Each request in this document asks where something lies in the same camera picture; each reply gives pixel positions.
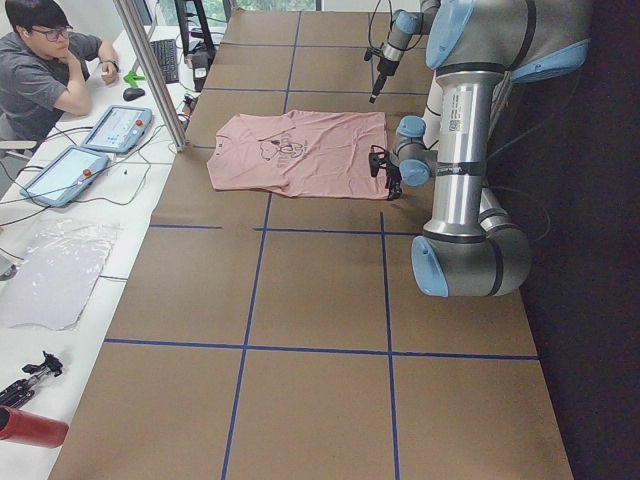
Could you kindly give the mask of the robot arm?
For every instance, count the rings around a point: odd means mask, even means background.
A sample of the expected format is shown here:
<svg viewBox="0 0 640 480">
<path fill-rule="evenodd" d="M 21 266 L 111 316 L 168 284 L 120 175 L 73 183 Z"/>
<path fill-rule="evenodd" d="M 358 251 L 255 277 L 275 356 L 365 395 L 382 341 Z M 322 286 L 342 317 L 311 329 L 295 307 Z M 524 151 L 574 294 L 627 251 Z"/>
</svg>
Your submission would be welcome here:
<svg viewBox="0 0 640 480">
<path fill-rule="evenodd" d="M 391 198 L 434 182 L 431 218 L 411 248 L 423 293 L 500 296 L 527 278 L 529 241 L 486 182 L 494 92 L 578 70 L 592 11 L 589 1 L 424 1 L 393 13 L 386 42 L 367 49 L 379 60 L 379 94 L 411 39 L 427 38 L 430 107 L 401 120 L 389 152 L 369 156 L 372 173 L 388 173 Z"/>
<path fill-rule="evenodd" d="M 379 47 L 374 46 L 371 36 L 368 36 L 369 46 L 364 60 L 378 59 L 377 77 L 369 97 L 371 104 L 376 102 L 386 80 L 395 75 L 404 53 L 416 47 L 422 37 L 430 33 L 440 6 L 440 1 L 421 1 L 418 12 L 391 11 L 388 35 Z"/>
</svg>

